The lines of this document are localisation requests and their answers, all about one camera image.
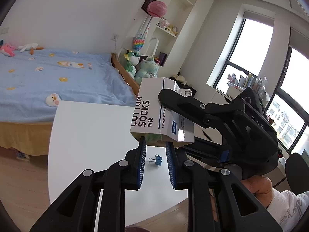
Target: stuffed animal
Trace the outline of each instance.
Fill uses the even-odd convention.
[[[0,53],[2,53],[5,56],[15,56],[14,52],[12,51],[12,48],[10,48],[8,45],[1,46]]]
[[[139,54],[136,51],[129,51],[129,53],[126,53],[123,55],[128,60],[125,65],[125,70],[134,79],[135,74],[136,74],[135,66],[139,63],[139,60],[140,60]]]
[[[9,47],[12,51],[17,50],[16,46],[14,46],[14,45],[11,45],[11,44],[9,44],[9,43],[6,43],[5,45],[6,45],[7,47]]]
[[[184,76],[182,76],[182,75],[175,75],[174,76],[174,79],[176,79],[178,82],[180,82],[180,83],[182,83],[182,84],[186,84],[187,83],[187,81],[186,81],[186,79],[184,78]]]
[[[26,45],[18,46],[17,49],[21,52],[24,52],[24,51],[30,51],[31,48],[35,50],[37,47],[38,47],[37,43],[28,43]]]
[[[60,101],[61,101],[61,96],[56,93],[52,93],[51,95],[48,95],[46,97],[45,103],[48,106],[55,107],[55,106],[58,106]]]
[[[170,24],[169,22],[164,18],[162,17],[159,21],[159,27],[161,27],[162,29],[166,29]]]
[[[141,85],[143,78],[156,78],[159,65],[154,61],[153,57],[148,57],[141,62],[141,69],[135,75],[135,81]]]
[[[158,65],[160,65],[160,60],[159,60],[159,58],[158,57],[154,57],[154,61],[158,64]]]
[[[172,28],[174,35],[177,35],[178,34],[178,32],[177,32],[178,28],[176,26],[172,26],[172,25],[171,25],[171,28]]]

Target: pink stuffed toy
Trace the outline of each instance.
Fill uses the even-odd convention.
[[[14,50],[16,50],[16,47],[8,43],[0,47],[0,53],[5,56],[15,56],[15,54],[13,53]]]

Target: small figurine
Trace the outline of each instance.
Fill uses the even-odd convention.
[[[155,59],[154,61],[155,61],[158,65],[160,65],[160,60],[159,60],[159,58],[155,56],[154,59]]]
[[[168,32],[170,32],[171,34],[173,34],[174,36],[176,36],[178,34],[177,32],[177,27],[176,26],[173,26],[173,25],[169,25],[169,27],[166,28],[166,30]]]
[[[169,22],[164,17],[160,19],[158,24],[158,26],[161,27],[162,29],[166,29],[169,25],[170,25]]]
[[[178,32],[177,32],[178,28],[176,26],[171,26],[171,28],[172,28],[174,35],[177,35],[178,34]]]
[[[136,68],[135,66],[139,63],[140,57],[137,51],[129,51],[129,53],[124,54],[124,57],[128,60],[125,65],[125,70],[134,79]]]

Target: metal screw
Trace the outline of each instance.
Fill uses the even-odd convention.
[[[127,162],[126,160],[122,160],[122,161],[119,162],[119,165],[120,165],[121,167],[125,167],[125,166],[127,166],[128,164],[129,164],[129,162]]]
[[[87,169],[82,174],[83,174],[83,176],[88,177],[88,176],[92,175],[92,171],[90,169]]]
[[[223,169],[221,170],[221,173],[222,173],[223,175],[229,175],[229,174],[230,174],[230,171],[229,171],[227,168],[223,168]]]
[[[192,160],[186,160],[185,162],[184,162],[184,164],[187,166],[187,167],[192,167],[193,165],[194,165],[194,162],[192,161]]]

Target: yellow bed skirt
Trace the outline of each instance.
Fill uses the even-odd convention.
[[[0,147],[15,148],[33,156],[48,154],[52,122],[0,122]]]

